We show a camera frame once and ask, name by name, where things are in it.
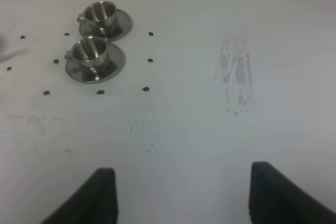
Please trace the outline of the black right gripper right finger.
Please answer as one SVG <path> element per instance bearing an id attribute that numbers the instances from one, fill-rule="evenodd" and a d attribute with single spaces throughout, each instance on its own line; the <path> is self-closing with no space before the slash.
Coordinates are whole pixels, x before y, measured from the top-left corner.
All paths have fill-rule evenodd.
<path id="1" fill-rule="evenodd" d="M 252 163 L 248 207 L 252 223 L 335 223 L 335 212 L 268 162 Z"/>

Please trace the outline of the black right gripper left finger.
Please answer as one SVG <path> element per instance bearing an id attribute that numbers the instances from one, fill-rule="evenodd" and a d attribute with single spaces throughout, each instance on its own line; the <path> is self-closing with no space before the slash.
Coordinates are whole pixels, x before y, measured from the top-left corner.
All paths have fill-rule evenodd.
<path id="1" fill-rule="evenodd" d="M 100 168 L 43 223 L 117 223 L 117 185 L 113 168 Z"/>

